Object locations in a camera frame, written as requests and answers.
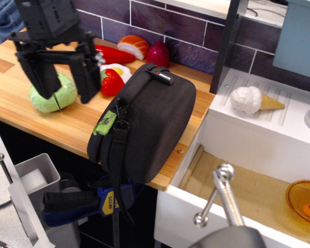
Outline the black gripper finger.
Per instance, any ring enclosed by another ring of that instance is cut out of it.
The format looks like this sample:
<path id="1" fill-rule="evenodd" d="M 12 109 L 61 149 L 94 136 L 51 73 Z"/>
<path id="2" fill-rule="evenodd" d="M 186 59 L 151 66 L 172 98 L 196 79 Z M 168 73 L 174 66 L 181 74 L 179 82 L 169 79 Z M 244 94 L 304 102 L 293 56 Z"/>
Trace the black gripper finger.
<path id="1" fill-rule="evenodd" d="M 71 55 L 69 66 L 83 104 L 88 103 L 100 90 L 100 69 L 97 61 L 83 55 Z"/>
<path id="2" fill-rule="evenodd" d="M 47 53 L 16 53 L 16 56 L 40 96 L 49 99 L 61 88 L 53 59 Z"/>

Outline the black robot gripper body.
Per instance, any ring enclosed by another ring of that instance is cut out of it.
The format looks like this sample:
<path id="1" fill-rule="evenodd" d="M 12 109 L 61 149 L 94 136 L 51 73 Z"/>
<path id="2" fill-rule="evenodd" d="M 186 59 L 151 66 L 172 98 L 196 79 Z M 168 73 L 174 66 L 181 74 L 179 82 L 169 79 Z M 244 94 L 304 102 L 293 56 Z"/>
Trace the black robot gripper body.
<path id="1" fill-rule="evenodd" d="M 8 39 L 51 48 L 58 44 L 78 42 L 86 56 L 96 55 L 94 33 L 80 28 L 74 1 L 15 1 L 26 31 L 11 32 Z"/>

